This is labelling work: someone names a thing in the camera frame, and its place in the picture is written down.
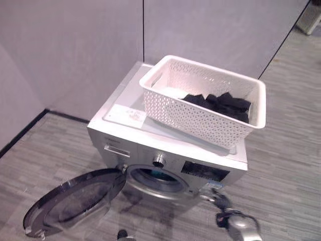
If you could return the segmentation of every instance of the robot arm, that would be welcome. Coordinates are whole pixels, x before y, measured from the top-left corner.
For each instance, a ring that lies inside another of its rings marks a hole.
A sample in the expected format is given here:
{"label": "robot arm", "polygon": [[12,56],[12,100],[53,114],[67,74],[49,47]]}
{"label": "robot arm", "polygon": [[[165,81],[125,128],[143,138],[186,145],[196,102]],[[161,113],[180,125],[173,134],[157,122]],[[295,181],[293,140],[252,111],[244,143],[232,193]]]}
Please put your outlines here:
{"label": "robot arm", "polygon": [[234,241],[262,241],[260,226],[254,217],[233,210],[231,201],[224,194],[215,189],[212,189],[212,192],[211,197],[200,197],[221,209],[222,212],[216,214],[218,227],[225,228]]}

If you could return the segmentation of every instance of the gray wall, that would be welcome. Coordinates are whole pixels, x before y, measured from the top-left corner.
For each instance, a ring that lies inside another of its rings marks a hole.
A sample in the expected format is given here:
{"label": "gray wall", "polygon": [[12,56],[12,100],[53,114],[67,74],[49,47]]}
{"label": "gray wall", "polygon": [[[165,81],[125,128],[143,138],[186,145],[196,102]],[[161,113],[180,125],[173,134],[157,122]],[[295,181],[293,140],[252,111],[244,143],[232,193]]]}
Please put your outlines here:
{"label": "gray wall", "polygon": [[142,0],[1,0],[0,43],[47,108],[91,119],[142,60]]}
{"label": "gray wall", "polygon": [[145,0],[145,61],[173,54],[259,77],[308,0]]}
{"label": "gray wall", "polygon": [[0,44],[0,149],[43,109],[44,106]]}

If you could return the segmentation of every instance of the drawer handle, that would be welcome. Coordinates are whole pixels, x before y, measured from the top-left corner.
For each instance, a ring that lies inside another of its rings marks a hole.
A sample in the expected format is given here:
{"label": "drawer handle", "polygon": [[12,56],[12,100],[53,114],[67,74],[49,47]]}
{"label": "drawer handle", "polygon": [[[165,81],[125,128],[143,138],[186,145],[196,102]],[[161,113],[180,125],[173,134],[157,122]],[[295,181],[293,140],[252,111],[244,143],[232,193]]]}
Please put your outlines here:
{"label": "drawer handle", "polygon": [[113,146],[110,146],[110,145],[106,145],[104,147],[104,150],[112,152],[112,153],[115,153],[115,154],[119,154],[119,155],[121,155],[123,157],[130,157],[130,152],[129,151],[126,151],[126,150],[123,150],[123,149],[119,149],[117,147],[113,147]]}

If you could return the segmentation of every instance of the black cloth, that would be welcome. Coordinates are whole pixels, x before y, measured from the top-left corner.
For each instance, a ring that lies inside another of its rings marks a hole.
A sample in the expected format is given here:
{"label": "black cloth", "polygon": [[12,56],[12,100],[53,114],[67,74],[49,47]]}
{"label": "black cloth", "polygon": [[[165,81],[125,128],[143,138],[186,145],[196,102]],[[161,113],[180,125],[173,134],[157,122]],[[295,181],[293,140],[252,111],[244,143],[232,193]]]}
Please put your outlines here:
{"label": "black cloth", "polygon": [[242,122],[249,123],[247,112],[250,108],[251,102],[241,98],[233,98],[229,92],[226,92],[219,97],[209,94],[206,99],[204,99],[201,94],[188,94],[183,100],[224,114],[231,118],[238,119]]}

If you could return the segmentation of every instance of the silver washing machine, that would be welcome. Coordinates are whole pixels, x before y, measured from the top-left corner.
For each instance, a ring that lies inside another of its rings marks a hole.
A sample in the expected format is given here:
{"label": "silver washing machine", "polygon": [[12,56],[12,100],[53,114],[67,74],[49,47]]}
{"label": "silver washing machine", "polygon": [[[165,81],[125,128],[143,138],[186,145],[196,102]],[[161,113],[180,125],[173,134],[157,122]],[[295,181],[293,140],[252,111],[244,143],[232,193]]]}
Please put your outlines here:
{"label": "silver washing machine", "polygon": [[228,151],[145,116],[139,80],[150,68],[134,66],[88,125],[107,167],[128,166],[124,189],[186,205],[203,187],[238,180],[247,171],[244,141]]}
{"label": "silver washing machine", "polygon": [[88,125],[107,168],[39,199],[23,221],[27,236],[45,239],[99,220],[119,192],[134,204],[147,200],[149,210],[184,211],[201,200],[200,190],[230,185],[247,171],[244,141],[225,150],[146,117],[139,80],[150,68],[137,63]]}

